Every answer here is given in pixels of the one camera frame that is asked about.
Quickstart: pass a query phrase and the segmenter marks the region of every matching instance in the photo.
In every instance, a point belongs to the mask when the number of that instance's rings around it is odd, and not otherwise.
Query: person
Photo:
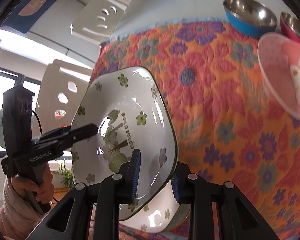
[[[0,135],[1,146],[4,145],[3,135]],[[36,200],[43,204],[50,203],[54,195],[53,175],[48,163],[42,174],[42,184],[37,185],[19,175],[5,180],[3,188],[3,205],[0,208],[0,232],[6,240],[25,240],[32,230],[40,223],[46,214],[37,213],[27,200],[26,190],[37,192]],[[90,222],[88,240],[93,236],[93,218]],[[123,232],[119,232],[120,240],[136,240]]]

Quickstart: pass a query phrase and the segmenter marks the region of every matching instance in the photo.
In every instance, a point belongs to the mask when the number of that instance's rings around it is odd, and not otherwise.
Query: white ceramic plate
[[[177,212],[173,216],[171,222],[168,226],[164,229],[164,232],[171,231],[178,226],[180,226],[189,216],[191,209],[191,204],[182,204],[179,206]]]
[[[118,172],[141,151],[137,196],[119,220],[146,206],[168,183],[178,160],[177,139],[151,73],[129,67],[98,77],[88,88],[71,129],[94,123],[98,134],[71,147],[74,179],[87,185]]]
[[[160,233],[174,219],[180,205],[173,197],[171,181],[146,206],[120,224],[147,233]]]

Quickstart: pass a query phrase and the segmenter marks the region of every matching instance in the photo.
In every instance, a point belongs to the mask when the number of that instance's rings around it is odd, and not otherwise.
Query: stainless steel bowl
[[[275,14],[255,0],[224,0],[223,7],[231,15],[256,27],[276,27]]]
[[[281,19],[300,38],[300,21],[292,15],[282,12]]]

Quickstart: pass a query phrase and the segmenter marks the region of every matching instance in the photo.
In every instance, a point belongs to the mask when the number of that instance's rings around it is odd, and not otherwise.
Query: pink plate
[[[258,44],[258,60],[267,92],[297,120],[300,105],[296,86],[290,75],[290,66],[300,70],[300,44],[278,33],[263,35]]]

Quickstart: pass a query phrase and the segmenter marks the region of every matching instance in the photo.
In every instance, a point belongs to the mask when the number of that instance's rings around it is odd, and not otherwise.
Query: green plant
[[[69,189],[74,187],[72,168],[71,170],[66,168],[65,160],[63,160],[62,163],[59,163],[59,171],[53,171],[52,173],[60,174],[63,177],[62,183],[65,187],[68,187]]]

